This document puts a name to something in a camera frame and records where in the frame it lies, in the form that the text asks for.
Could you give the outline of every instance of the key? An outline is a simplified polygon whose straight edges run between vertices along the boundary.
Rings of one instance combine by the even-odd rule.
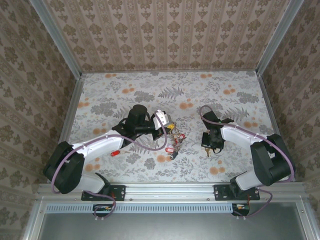
[[[206,151],[206,156],[209,157],[210,148],[205,147],[204,150]]]

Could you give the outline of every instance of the table surface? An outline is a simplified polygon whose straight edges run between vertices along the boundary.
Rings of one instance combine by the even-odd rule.
[[[207,129],[198,110],[209,105],[221,118],[231,118],[255,133],[274,133],[254,71],[90,73],[85,76],[69,142],[95,138],[128,116],[136,104],[152,114],[160,109],[171,115],[186,135],[178,156],[170,160],[164,149],[148,151],[134,144],[93,159],[84,170],[98,172],[110,182],[228,182],[253,168],[249,149],[224,143],[219,154],[207,157],[201,147]],[[157,148],[164,138],[151,135],[139,143]]]

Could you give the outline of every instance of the purple cable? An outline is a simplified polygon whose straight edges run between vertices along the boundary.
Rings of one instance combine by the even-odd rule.
[[[146,149],[146,150],[149,150],[149,151],[159,151],[161,149],[163,149],[166,145],[167,145],[167,141],[168,141],[168,136],[167,136],[167,132],[166,132],[166,129],[165,129],[165,126],[162,124],[162,121],[160,120],[160,118],[158,117],[158,115],[156,114],[158,111],[155,111],[154,113],[154,116],[156,117],[156,119],[159,121],[160,125],[161,125],[161,128],[163,130],[163,134],[164,134],[164,144],[161,146],[161,147],[158,147],[158,148],[150,148],[150,147],[147,147],[147,146],[143,146],[142,144],[126,137],[126,136],[122,136],[122,135],[119,135],[119,134],[111,134],[111,135],[103,135],[101,137],[98,137],[94,140],[91,140],[89,142],[87,142],[86,144],[83,144],[75,149],[73,149],[71,152],[69,152],[63,159],[62,161],[60,162],[59,166],[56,168],[55,172],[54,172],[54,175],[52,177],[52,180],[51,180],[51,191],[54,193],[54,194],[59,194],[60,191],[56,191],[55,190],[55,181],[56,181],[56,178],[57,178],[57,175],[60,171],[60,169],[62,168],[62,166],[64,165],[64,163],[68,160],[68,158],[74,154],[76,151],[82,149],[83,147],[88,147],[89,145],[91,144],[94,144],[100,140],[103,140],[105,138],[122,138],[122,139],[125,139],[125,140],[128,140],[129,142],[135,144],[135,145],[138,145],[139,147],[143,148],[143,149]]]
[[[106,216],[103,217],[104,219],[110,217],[111,214],[115,211],[116,206],[117,206],[117,203],[116,203],[116,200],[115,200],[113,197],[108,196],[108,195],[104,195],[104,194],[93,193],[92,191],[84,191],[84,192],[86,192],[86,193],[88,193],[88,194],[90,194],[90,195],[92,195],[92,196],[103,197],[103,198],[107,198],[107,199],[110,199],[110,200],[113,201],[113,208],[111,209],[111,211],[110,211]],[[97,216],[97,210],[98,210],[98,209],[101,209],[101,208],[103,208],[103,207],[104,207],[104,206],[101,205],[101,206],[97,206],[97,207],[94,209],[93,215],[94,215],[96,218],[98,217],[98,216]]]
[[[237,212],[237,211],[233,211],[233,212],[236,213],[236,214],[238,214],[239,217],[243,217],[243,218],[250,218],[250,217],[253,217],[253,216],[257,215],[258,213],[260,213],[266,206],[269,205],[269,203],[271,202],[271,200],[272,200],[272,198],[273,198],[274,196],[272,195],[271,192],[269,192],[269,191],[267,191],[267,190],[263,190],[263,189],[261,189],[261,188],[259,188],[259,190],[260,190],[261,192],[264,192],[264,193],[269,194],[269,195],[270,195],[270,198],[268,199],[268,201],[266,201],[266,203],[265,203],[258,211],[254,212],[254,213],[252,213],[252,214],[250,214],[250,215],[247,215],[247,216],[242,216],[242,214],[241,214],[240,212]]]
[[[283,181],[279,181],[279,182],[281,182],[281,183],[288,183],[288,182],[291,182],[291,181],[293,180],[294,174],[295,174],[294,167],[292,166],[292,163],[291,163],[290,159],[287,157],[287,155],[286,155],[279,147],[277,147],[275,144],[273,144],[271,141],[269,141],[269,140],[266,139],[265,137],[260,136],[259,134],[256,134],[256,133],[254,133],[254,132],[252,132],[252,131],[249,131],[249,130],[247,130],[247,129],[244,129],[244,128],[240,127],[240,126],[235,126],[235,125],[232,125],[232,124],[221,123],[221,122],[214,122],[214,121],[209,121],[209,120],[205,119],[205,118],[203,117],[203,115],[202,115],[202,109],[203,109],[203,108],[209,108],[211,111],[213,111],[213,109],[212,109],[210,106],[208,106],[208,105],[203,105],[203,106],[200,107],[200,109],[199,109],[199,114],[200,114],[201,119],[204,120],[204,121],[206,121],[207,123],[215,124],[215,125],[221,125],[221,126],[227,126],[227,127],[232,127],[232,128],[239,129],[239,130],[241,130],[242,132],[245,132],[245,133],[250,134],[250,135],[252,135],[252,136],[254,136],[254,137],[256,137],[256,138],[259,138],[259,139],[265,141],[266,143],[268,143],[269,145],[271,145],[275,150],[277,150],[277,151],[283,156],[283,158],[286,160],[286,162],[288,163],[289,168],[290,168],[290,177],[289,177],[289,179],[283,180]]]

